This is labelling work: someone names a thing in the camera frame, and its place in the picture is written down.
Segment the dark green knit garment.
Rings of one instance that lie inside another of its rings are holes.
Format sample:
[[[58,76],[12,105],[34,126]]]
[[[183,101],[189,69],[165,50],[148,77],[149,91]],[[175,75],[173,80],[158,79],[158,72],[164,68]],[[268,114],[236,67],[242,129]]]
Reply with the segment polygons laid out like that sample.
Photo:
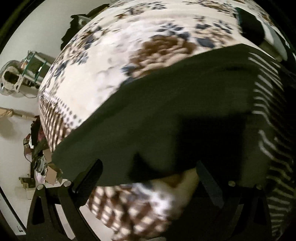
[[[66,179],[101,160],[99,186],[147,182],[196,168],[239,177],[257,155],[253,115],[262,51],[212,50],[121,85],[53,152]]]

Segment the black clothes pile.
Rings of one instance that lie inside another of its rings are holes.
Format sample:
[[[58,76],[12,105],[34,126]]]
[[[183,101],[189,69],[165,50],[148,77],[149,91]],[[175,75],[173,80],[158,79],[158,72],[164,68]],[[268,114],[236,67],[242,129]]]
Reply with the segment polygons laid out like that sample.
[[[92,19],[94,19],[99,13],[104,9],[110,7],[110,4],[102,4],[94,9],[92,9],[87,14],[77,14],[71,15],[72,19],[70,22],[70,28],[66,31],[65,35],[62,37],[62,44],[60,45],[60,50],[63,50],[65,46],[70,42],[70,40]]]

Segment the black white striped garment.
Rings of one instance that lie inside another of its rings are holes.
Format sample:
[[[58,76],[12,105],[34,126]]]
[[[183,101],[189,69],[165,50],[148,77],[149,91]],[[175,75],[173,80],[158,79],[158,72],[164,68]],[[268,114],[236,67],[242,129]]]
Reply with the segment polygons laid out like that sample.
[[[255,69],[252,115],[262,123],[257,147],[267,159],[263,188],[273,240],[280,240],[295,199],[295,75],[258,49],[247,62]]]

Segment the green white storage shelf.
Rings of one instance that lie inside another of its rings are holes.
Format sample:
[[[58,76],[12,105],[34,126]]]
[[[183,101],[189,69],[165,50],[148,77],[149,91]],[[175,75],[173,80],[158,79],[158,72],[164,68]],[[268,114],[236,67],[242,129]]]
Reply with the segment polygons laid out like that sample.
[[[49,55],[29,50],[20,63],[23,85],[38,89],[54,60],[55,58]]]

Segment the dark green plush blanket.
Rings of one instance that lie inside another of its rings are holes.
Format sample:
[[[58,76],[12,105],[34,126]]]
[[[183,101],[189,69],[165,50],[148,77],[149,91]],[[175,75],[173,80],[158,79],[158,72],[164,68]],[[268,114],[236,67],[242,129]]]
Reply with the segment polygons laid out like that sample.
[[[259,21],[248,11],[235,8],[241,35],[278,61],[288,61],[285,40],[272,27]]]

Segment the floral bed sheet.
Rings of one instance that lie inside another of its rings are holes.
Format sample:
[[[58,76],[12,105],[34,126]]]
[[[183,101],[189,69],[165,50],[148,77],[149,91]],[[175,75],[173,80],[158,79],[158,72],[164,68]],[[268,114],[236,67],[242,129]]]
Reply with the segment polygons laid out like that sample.
[[[121,85],[188,57],[250,45],[234,15],[253,1],[118,1],[62,46],[39,91],[41,123],[51,152]]]

